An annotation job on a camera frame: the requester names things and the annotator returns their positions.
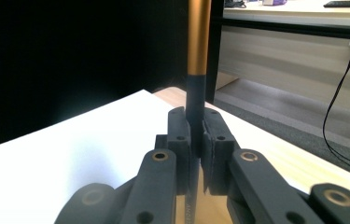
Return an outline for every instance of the white tabletop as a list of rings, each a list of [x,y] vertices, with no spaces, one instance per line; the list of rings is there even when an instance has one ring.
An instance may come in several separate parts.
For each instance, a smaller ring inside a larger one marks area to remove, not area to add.
[[[172,108],[140,91],[0,145],[0,223],[53,223],[79,188],[137,175]]]

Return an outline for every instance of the black cable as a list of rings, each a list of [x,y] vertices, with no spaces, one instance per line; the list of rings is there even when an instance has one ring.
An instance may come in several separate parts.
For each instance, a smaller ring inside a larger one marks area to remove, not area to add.
[[[343,163],[347,164],[349,167],[350,167],[350,163],[347,162],[347,161],[350,161],[349,158],[346,158],[343,154],[341,154],[340,152],[338,152],[336,149],[334,149],[328,142],[327,138],[326,138],[326,122],[327,122],[327,118],[329,116],[329,112],[332,108],[332,106],[334,105],[334,102],[335,100],[337,99],[337,96],[338,96],[338,93],[340,92],[340,89],[341,89],[341,86],[343,85],[343,81],[348,73],[350,69],[350,59],[349,59],[349,63],[346,67],[346,71],[345,71],[345,74],[343,75],[343,78],[341,78],[341,81],[340,83],[338,84],[338,87],[337,87],[337,90],[336,92],[334,93],[334,96],[332,97],[332,100],[331,102],[329,103],[329,108],[327,110],[327,113],[326,113],[326,116],[324,118],[324,122],[323,122],[323,137],[324,137],[324,140],[326,142],[326,145],[327,147],[329,148],[329,151],[340,161],[342,161]]]

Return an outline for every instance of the black backdrop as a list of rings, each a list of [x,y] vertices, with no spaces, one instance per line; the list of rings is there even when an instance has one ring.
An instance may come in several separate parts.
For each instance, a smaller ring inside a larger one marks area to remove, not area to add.
[[[184,87],[188,1],[0,1],[0,143]]]

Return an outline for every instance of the light wooden table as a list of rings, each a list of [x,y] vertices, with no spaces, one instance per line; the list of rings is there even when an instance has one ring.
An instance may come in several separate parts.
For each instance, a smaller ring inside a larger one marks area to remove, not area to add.
[[[186,93],[178,88],[168,88],[154,95],[174,107],[185,106]],[[350,173],[347,171],[213,105],[205,106],[220,112],[241,147],[262,153],[293,187],[307,193],[312,185],[319,183],[332,183],[350,189]],[[196,223],[232,223],[227,211],[226,197],[204,195],[202,185],[200,173]],[[182,211],[184,197],[178,197],[176,223],[183,223]]]

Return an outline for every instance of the desk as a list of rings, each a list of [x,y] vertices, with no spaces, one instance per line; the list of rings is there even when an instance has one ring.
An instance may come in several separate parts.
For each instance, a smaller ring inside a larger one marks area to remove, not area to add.
[[[325,8],[329,0],[289,0],[282,6],[248,2],[247,8],[225,8],[224,18],[312,25],[350,26],[350,8]]]
[[[185,96],[177,88],[139,91],[0,145],[0,223],[53,223],[77,189],[91,182],[116,188],[134,177],[155,135],[166,133],[167,112],[184,105]],[[240,146],[262,152],[292,186],[308,192],[330,182],[350,189],[350,173],[218,111]],[[197,223],[231,223],[225,197],[199,192]],[[178,200],[182,223],[184,198]]]

